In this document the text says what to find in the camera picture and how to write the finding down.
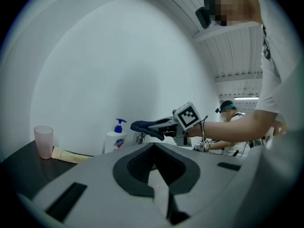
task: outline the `white t-shirt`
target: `white t-shirt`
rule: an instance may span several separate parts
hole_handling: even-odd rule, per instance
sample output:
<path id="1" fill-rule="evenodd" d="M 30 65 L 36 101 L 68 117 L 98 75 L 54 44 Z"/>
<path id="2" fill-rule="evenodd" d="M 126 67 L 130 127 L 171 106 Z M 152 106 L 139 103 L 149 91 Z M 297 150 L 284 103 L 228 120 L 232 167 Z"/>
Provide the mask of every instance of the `white t-shirt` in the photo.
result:
<path id="1" fill-rule="evenodd" d="M 258 0 L 266 33 L 262 52 L 263 86 L 256 110 L 279 114 L 275 90 L 303 64 L 303 45 L 290 19 L 276 0 Z M 277 120 L 284 122 L 282 115 Z"/>
<path id="2" fill-rule="evenodd" d="M 240 115 L 235 115 L 231 118 L 231 121 L 242 118 Z M 233 154 L 238 150 L 237 157 L 247 157 L 250 150 L 249 142 L 239 142 L 236 145 L 231 147 L 226 147 L 223 150 L 223 155 L 233 156 Z"/>

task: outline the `black strap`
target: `black strap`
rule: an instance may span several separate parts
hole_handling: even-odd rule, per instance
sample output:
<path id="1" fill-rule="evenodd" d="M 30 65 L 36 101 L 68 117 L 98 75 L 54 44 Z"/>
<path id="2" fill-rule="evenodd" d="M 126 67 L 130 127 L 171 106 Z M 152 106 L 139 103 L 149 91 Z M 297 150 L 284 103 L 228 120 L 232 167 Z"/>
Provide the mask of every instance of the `black strap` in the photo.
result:
<path id="1" fill-rule="evenodd" d="M 232 118 L 234 118 L 236 115 L 239 115 L 239 116 L 244 116 L 243 114 L 240 114 L 240 113 L 235 113 Z"/>
<path id="2" fill-rule="evenodd" d="M 233 156 L 236 156 L 238 154 L 238 150 L 233 154 Z"/>

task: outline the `cable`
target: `cable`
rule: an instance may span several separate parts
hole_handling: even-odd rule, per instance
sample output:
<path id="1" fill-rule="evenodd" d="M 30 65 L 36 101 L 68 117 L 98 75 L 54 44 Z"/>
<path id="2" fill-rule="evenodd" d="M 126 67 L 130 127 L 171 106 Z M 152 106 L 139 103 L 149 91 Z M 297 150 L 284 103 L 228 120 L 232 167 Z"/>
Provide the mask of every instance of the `cable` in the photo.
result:
<path id="1" fill-rule="evenodd" d="M 240 113 L 238 112 L 237 107 L 236 107 L 236 110 L 237 110 L 237 114 L 240 115 Z M 242 115 L 242 116 L 243 116 L 243 115 Z M 244 117 L 244 116 L 243 116 L 243 117 Z M 262 141 L 262 145 L 264 145 L 263 139 L 261 138 L 260 140 Z M 253 141 L 254 141 L 254 140 L 252 140 L 249 144 L 251 144 Z M 247 143 L 246 143 L 246 144 L 247 144 Z M 245 150 L 245 148 L 246 148 L 246 145 L 245 145 L 245 147 L 244 147 L 244 150 Z M 243 150 L 243 152 L 244 152 L 244 150 Z M 242 155 L 243 155 L 243 153 L 242 153 Z M 241 155 L 241 157 L 242 157 L 242 155 Z"/>
<path id="2" fill-rule="evenodd" d="M 252 68 L 252 73 L 254 73 L 255 76 L 254 76 L 254 79 L 251 81 L 251 87 L 250 87 L 249 93 L 251 93 L 251 91 L 252 91 L 252 88 L 253 88 L 253 85 L 254 85 L 254 81 L 255 81 L 255 79 L 257 77 L 257 73 L 259 71 L 260 66 L 261 66 L 260 64 L 256 63 L 256 65 L 254 65 L 254 67 Z M 245 101 L 242 103 L 242 105 L 240 107 L 240 111 L 242 111 L 244 104 L 245 104 Z"/>
<path id="3" fill-rule="evenodd" d="M 204 126 L 205 126 L 205 120 L 207 119 L 208 115 L 203 119 L 201 120 L 199 123 L 200 123 L 200 130 L 201 130 L 201 133 L 202 133 L 202 143 L 203 143 L 203 148 L 205 150 L 205 132 L 204 132 Z"/>
<path id="4" fill-rule="evenodd" d="M 242 117 L 244 117 L 243 114 L 240 114 L 240 113 L 238 112 L 237 107 L 235 107 L 235 108 L 236 108 L 236 110 L 237 110 L 237 114 L 238 114 L 239 116 L 242 115 Z"/>
<path id="5" fill-rule="evenodd" d="M 243 149 L 243 152 L 242 152 L 242 154 L 241 154 L 241 157 L 242 157 L 242 155 L 243 155 L 243 153 L 244 153 L 244 151 L 245 151 L 245 148 L 246 148 L 247 143 L 248 143 L 248 141 L 247 141 L 246 144 L 245 144 L 245 147 L 244 147 L 244 149 Z"/>

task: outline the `hand sanitizer bottle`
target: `hand sanitizer bottle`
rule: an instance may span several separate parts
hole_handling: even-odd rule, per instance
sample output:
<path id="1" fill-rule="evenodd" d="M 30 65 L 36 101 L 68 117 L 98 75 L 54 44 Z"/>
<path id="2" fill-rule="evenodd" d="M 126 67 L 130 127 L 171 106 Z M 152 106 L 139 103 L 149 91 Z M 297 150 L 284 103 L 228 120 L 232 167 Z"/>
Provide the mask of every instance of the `hand sanitizer bottle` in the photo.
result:
<path id="1" fill-rule="evenodd" d="M 124 146 L 124 141 L 127 137 L 127 134 L 123 132 L 121 123 L 126 123 L 126 121 L 119 118 L 117 118 L 117 120 L 119 124 L 115 127 L 114 131 L 110 131 L 106 134 L 104 153 L 120 150 Z"/>

